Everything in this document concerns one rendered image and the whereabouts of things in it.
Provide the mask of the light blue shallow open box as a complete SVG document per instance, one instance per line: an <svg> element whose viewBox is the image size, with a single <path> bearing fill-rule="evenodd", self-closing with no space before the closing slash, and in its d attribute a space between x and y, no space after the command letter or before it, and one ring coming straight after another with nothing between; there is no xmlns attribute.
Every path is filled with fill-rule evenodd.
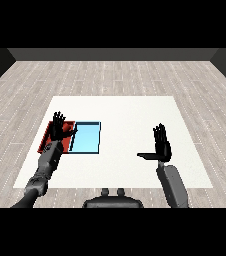
<svg viewBox="0 0 226 256"><path fill-rule="evenodd" d="M69 154L98 154L101 123L99 121L78 121L76 133L69 143Z"/></svg>

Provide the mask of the red shallow open box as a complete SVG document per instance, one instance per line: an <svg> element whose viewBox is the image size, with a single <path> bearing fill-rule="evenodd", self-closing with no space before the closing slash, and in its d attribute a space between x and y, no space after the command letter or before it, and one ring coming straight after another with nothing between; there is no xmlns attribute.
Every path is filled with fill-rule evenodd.
<svg viewBox="0 0 226 256"><path fill-rule="evenodd" d="M41 143L39 145L39 148L37 150L38 153L42 153L45 146L51 142L50 137L50 127L52 125L52 121L48 122L48 125L46 127L46 130L44 132L43 138L41 140ZM75 122L74 121L64 121L63 122L63 131L68 132L75 129ZM71 151L71 141L73 139L73 136L64 137L62 140L63 144L63 153L67 154Z"/></svg>

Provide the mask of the dark grey robot body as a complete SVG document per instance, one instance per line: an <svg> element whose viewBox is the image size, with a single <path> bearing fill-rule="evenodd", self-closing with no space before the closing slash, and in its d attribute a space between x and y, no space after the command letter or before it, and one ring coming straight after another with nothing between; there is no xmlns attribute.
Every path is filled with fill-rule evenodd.
<svg viewBox="0 0 226 256"><path fill-rule="evenodd" d="M116 196L110 196L109 189L103 188L101 195L86 200L83 208L143 208L143 204L140 200L127 197L123 188L117 189Z"/></svg>

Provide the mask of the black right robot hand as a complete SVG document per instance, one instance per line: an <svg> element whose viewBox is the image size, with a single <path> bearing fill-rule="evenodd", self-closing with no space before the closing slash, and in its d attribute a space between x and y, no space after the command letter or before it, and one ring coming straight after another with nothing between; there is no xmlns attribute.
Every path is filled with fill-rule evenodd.
<svg viewBox="0 0 226 256"><path fill-rule="evenodd" d="M153 153L138 153L138 157L145 160L156 160L163 163L169 162L172 157L171 145L167 139L166 129L163 124L159 124L153 129L155 139L155 151Z"/></svg>

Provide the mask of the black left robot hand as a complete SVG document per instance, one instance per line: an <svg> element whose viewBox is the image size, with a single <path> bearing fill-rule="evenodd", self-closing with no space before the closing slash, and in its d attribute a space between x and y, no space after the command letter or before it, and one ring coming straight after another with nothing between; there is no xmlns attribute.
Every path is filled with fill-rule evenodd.
<svg viewBox="0 0 226 256"><path fill-rule="evenodd" d="M52 141L62 141L64 138L75 135L78 130L63 130L63 122L66 117L60 112L55 112L53 115L52 125L50 126L50 138Z"/></svg>

